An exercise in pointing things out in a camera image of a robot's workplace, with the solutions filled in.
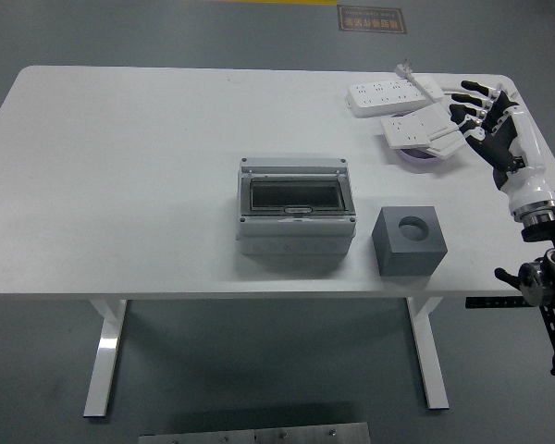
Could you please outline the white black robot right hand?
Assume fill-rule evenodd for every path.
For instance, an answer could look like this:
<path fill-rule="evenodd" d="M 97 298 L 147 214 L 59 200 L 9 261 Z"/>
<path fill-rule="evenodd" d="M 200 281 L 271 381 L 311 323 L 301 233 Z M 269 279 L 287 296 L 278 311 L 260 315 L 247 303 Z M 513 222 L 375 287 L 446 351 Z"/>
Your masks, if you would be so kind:
<path fill-rule="evenodd" d="M 493 168 L 514 220 L 524 223 L 533 213 L 554 217 L 555 191 L 545 179 L 546 163 L 529 113 L 500 85 L 464 80 L 461 87 L 464 93 L 451 96 L 450 119 Z"/>

